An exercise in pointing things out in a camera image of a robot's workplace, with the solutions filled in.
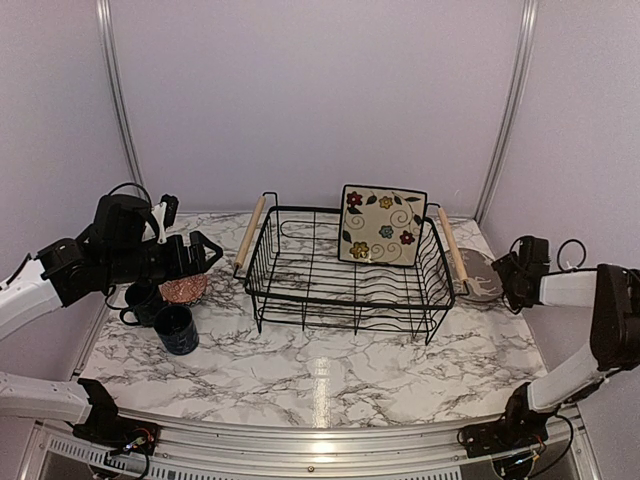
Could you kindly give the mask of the right aluminium wall post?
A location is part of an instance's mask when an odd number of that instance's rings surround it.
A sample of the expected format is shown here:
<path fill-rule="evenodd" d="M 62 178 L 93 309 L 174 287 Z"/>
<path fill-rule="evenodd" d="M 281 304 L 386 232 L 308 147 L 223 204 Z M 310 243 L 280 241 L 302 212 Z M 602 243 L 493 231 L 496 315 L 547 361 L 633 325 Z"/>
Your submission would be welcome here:
<path fill-rule="evenodd" d="M 506 163 L 511 135 L 526 90 L 538 11 L 538 1 L 526 0 L 522 2 L 521 20 L 505 106 L 494 142 L 489 168 L 473 216 L 479 225 L 488 217 L 492 201 L 499 186 L 500 176 Z"/>

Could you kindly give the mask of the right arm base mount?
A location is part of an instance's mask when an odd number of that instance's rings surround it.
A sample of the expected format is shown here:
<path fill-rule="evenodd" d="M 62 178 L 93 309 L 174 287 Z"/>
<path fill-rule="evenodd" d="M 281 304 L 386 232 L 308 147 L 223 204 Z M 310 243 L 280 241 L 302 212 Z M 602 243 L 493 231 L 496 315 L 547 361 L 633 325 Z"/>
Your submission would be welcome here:
<path fill-rule="evenodd" d="M 457 441 L 469 458 L 504 453 L 547 440 L 546 423 L 552 416 L 530 408 L 528 393 L 531 383 L 515 389 L 505 410 L 497 420 L 471 424 L 458 430 Z"/>

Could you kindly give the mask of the left aluminium wall post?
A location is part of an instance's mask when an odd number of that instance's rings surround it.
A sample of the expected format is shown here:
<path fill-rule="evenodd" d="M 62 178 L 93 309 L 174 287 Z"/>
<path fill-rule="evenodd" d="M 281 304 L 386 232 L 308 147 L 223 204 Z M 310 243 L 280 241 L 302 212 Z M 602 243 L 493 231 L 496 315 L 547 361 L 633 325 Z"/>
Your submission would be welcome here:
<path fill-rule="evenodd" d="M 149 200 L 150 197 L 143 179 L 142 169 L 138 159 L 134 136 L 127 112 L 118 61 L 111 2 L 109 0 L 97 0 L 96 15 L 111 102 L 115 114 L 116 126 L 124 151 L 125 164 L 129 175 L 127 185 L 121 187 L 121 190 L 129 189 L 137 197 Z"/>

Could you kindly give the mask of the grey reindeer round plate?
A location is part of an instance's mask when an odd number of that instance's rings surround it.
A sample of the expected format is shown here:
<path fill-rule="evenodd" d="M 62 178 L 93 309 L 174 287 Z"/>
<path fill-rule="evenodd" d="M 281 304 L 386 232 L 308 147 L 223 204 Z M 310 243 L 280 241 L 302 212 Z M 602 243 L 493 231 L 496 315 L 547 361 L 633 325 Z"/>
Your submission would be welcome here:
<path fill-rule="evenodd" d="M 462 282 L 456 268 L 453 268 L 452 280 L 457 298 L 476 304 L 497 301 L 503 290 L 501 280 L 491 266 L 493 260 L 475 249 L 460 248 L 459 253 L 466 269 L 467 281 Z"/>

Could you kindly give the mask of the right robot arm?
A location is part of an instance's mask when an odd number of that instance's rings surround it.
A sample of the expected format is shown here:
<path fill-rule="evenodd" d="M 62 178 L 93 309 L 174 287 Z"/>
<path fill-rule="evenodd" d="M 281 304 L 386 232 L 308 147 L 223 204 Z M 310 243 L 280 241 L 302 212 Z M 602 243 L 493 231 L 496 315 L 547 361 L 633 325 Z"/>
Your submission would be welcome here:
<path fill-rule="evenodd" d="M 507 306 L 535 324 L 551 370 L 517 388 L 495 438 L 515 448 L 565 404 L 594 393 L 608 379 L 639 365 L 639 271 L 611 263 L 553 269 L 546 239 L 517 238 L 493 269 Z"/>

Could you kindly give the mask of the aluminium front rail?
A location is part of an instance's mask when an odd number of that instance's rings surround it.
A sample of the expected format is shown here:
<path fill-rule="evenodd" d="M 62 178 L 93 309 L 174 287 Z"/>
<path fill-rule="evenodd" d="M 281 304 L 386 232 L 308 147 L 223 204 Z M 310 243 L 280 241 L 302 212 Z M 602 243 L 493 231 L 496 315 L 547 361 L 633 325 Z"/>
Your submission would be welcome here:
<path fill-rule="evenodd" d="M 468 421 L 312 429 L 225 424 L 128 411 L 156 424 L 148 455 L 109 456 L 73 436 L 69 426 L 38 421 L 20 479 L 598 479 L 577 409 L 547 423 L 548 437 L 511 451 L 474 447 Z"/>

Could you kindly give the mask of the aluminium wall post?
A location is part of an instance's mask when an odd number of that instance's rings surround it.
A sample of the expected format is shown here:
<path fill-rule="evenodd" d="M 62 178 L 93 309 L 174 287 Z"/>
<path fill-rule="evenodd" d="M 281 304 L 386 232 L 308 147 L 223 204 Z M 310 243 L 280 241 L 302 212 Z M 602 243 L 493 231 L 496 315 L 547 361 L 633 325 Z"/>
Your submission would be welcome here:
<path fill-rule="evenodd" d="M 109 0 L 97 0 L 96 15 L 111 102 L 115 114 L 116 126 L 124 151 L 125 164 L 129 175 L 127 185 L 121 187 L 121 190 L 129 189 L 137 197 L 149 200 L 150 197 L 143 179 L 142 169 L 138 159 L 134 136 L 127 112 L 118 61 L 111 2 Z"/>
<path fill-rule="evenodd" d="M 500 176 L 506 163 L 511 135 L 526 90 L 538 11 L 538 1 L 526 0 L 522 2 L 521 20 L 505 106 L 494 142 L 489 168 L 473 216 L 479 225 L 488 217 L 492 201 L 499 186 Z"/>

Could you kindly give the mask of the square floral ceramic plate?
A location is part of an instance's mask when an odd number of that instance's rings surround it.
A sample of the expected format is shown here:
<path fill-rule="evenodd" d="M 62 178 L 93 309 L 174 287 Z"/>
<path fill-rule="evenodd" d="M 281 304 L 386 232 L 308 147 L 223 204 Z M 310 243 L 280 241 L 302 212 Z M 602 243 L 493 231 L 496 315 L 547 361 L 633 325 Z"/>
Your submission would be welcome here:
<path fill-rule="evenodd" d="M 343 187 L 337 259 L 411 267 L 418 255 L 428 195 L 394 187 Z"/>

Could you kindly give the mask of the dark blue ceramic mug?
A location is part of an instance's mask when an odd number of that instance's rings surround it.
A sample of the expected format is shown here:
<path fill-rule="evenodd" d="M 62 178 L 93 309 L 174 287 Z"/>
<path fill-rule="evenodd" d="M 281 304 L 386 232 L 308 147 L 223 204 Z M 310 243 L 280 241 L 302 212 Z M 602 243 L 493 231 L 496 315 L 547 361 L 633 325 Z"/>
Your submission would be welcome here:
<path fill-rule="evenodd" d="M 197 328 L 187 306 L 174 304 L 162 308 L 155 317 L 154 330 L 172 355 L 188 355 L 199 345 Z"/>

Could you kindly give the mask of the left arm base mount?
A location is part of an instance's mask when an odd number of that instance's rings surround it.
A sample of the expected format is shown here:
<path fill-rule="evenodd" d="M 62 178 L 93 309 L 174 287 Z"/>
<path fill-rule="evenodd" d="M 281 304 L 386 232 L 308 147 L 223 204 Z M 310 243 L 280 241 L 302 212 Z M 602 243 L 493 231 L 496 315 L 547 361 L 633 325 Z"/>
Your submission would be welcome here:
<path fill-rule="evenodd" d="M 109 448 L 107 456 L 141 454 L 144 469 L 138 479 L 144 479 L 151 469 L 160 427 L 158 424 L 120 415 L 114 399 L 97 380 L 80 378 L 77 383 L 88 396 L 88 416 L 79 423 L 67 424 L 77 438 Z"/>

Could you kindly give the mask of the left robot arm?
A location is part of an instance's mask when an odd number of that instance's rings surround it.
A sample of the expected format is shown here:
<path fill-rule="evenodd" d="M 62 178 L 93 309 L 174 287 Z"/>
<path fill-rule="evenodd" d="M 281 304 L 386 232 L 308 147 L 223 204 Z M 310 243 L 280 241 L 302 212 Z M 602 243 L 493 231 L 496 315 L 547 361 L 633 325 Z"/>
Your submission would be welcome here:
<path fill-rule="evenodd" d="M 157 205 L 126 194 L 100 198 L 93 222 L 76 238 L 63 238 L 27 256 L 1 283 L 1 336 L 66 308 L 87 295 L 127 283 L 162 284 L 204 274 L 223 250 L 199 231 L 168 235 L 178 200 Z M 106 445 L 125 438 L 126 423 L 96 381 L 54 382 L 2 373 L 1 413 L 84 424 Z"/>

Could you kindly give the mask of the blue white patterned bowl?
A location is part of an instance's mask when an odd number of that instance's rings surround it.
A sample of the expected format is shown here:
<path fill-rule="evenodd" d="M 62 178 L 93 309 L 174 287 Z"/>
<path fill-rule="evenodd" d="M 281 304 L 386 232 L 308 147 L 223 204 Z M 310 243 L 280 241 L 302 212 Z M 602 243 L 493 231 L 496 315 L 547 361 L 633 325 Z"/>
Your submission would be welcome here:
<path fill-rule="evenodd" d="M 205 294 L 208 278 L 197 274 L 179 280 L 167 281 L 159 286 L 160 293 L 170 304 L 194 305 Z"/>

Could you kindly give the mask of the dark green ceramic mug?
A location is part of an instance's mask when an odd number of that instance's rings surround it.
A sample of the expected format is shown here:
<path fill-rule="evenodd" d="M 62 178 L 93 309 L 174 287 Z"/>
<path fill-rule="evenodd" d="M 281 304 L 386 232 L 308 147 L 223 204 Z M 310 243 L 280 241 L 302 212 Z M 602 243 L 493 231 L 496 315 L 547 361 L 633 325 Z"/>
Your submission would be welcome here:
<path fill-rule="evenodd" d="M 119 319 L 127 326 L 152 327 L 158 312 L 167 305 L 158 285 L 143 282 L 126 289 L 125 302 Z"/>

